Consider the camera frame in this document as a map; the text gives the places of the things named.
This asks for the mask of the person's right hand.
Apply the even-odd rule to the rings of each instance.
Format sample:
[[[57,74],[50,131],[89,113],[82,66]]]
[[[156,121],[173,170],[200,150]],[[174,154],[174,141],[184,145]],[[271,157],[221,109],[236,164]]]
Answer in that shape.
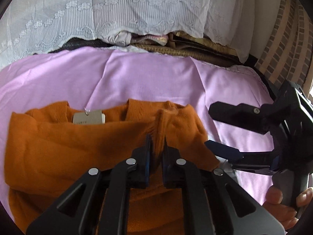
[[[285,230],[293,228],[298,222],[296,218],[297,211],[282,204],[283,193],[275,186],[271,186],[265,195],[265,201],[263,208],[266,209],[271,215],[273,215],[283,225]],[[298,208],[306,208],[312,200],[312,187],[307,188],[300,193],[296,198],[296,204]]]

